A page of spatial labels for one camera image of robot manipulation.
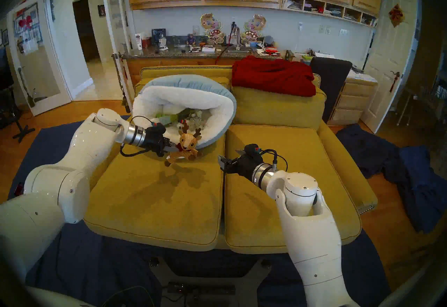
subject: kitchen counter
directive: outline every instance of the kitchen counter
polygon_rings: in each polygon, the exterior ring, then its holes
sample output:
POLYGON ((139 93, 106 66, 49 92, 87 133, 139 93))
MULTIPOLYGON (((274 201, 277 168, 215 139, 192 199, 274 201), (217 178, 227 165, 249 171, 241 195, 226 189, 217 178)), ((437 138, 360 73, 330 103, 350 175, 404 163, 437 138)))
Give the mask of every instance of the kitchen counter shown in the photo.
MULTIPOLYGON (((189 52, 189 47, 174 47, 173 45, 168 45, 168 49, 166 51, 159 51, 155 53, 156 47, 149 46, 148 48, 143 49, 131 49, 128 53, 123 55, 123 59, 144 59, 144 58, 191 58, 191 59, 216 59, 218 55, 224 50, 224 46, 217 45, 216 49, 220 49, 221 51, 216 52, 189 52)), ((275 57, 271 56, 260 56, 246 47, 241 47, 241 49, 249 50, 248 53, 243 52, 233 52, 228 49, 220 56, 220 59, 242 59, 246 56, 252 55, 262 59, 270 59, 275 60, 275 57)))

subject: red blanket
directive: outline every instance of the red blanket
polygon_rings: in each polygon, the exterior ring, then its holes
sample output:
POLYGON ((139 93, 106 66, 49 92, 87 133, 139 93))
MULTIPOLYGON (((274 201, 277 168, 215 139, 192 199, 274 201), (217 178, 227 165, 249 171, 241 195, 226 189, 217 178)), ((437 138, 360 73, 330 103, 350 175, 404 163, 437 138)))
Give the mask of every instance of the red blanket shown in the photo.
POLYGON ((232 85, 266 92, 314 96, 310 66, 285 60, 266 60, 247 56, 233 64, 232 85))

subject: yellow couch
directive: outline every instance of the yellow couch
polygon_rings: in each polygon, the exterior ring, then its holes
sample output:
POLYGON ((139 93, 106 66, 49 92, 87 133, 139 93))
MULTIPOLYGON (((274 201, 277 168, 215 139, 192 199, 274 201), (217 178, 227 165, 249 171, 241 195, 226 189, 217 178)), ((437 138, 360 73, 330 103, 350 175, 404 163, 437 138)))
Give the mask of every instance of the yellow couch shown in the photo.
MULTIPOLYGON (((135 91, 155 77, 178 74, 203 75, 231 87, 231 66, 150 67, 142 69, 135 91)), ((311 98, 243 87, 231 90, 237 100, 233 125, 196 161, 165 167, 164 158, 155 154, 125 158, 115 149, 93 178, 84 218, 88 227, 101 235, 168 248, 285 253, 274 201, 238 175, 224 179, 217 164, 217 155, 235 158, 236 149, 257 143, 284 156, 289 171, 317 179, 343 244, 353 241, 362 228, 359 213, 372 209, 377 198, 321 120, 325 94, 318 87, 311 98)), ((281 160, 279 168, 285 169, 281 160)))

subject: white fleece lining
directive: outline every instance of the white fleece lining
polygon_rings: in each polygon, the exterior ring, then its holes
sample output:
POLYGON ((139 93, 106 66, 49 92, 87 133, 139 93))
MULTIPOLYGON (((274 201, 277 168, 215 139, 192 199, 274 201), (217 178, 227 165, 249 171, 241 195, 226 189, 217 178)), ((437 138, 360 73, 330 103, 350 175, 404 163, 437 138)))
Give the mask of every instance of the white fleece lining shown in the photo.
MULTIPOLYGON (((185 108, 197 108, 210 110, 211 116, 202 128, 202 138, 198 147, 205 147, 207 142, 217 136, 231 120, 234 105, 226 96, 191 88, 178 88, 170 86, 150 86, 145 88, 136 98, 133 104, 133 116, 145 116, 154 122, 155 115, 167 108, 173 108, 178 113, 185 108)), ((136 125, 147 128, 151 125, 144 118, 135 118, 136 125)), ((176 126, 166 128, 165 137, 178 143, 180 135, 176 126)))

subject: tile floor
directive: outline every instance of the tile floor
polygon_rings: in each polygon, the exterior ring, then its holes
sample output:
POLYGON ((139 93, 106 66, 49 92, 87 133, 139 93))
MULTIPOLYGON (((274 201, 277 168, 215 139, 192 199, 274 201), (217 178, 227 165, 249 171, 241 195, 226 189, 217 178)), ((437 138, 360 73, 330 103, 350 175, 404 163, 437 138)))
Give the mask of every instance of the tile floor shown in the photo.
POLYGON ((79 93, 74 101, 122 99, 115 64, 112 60, 101 63, 99 59, 94 59, 87 62, 87 67, 93 84, 79 93))

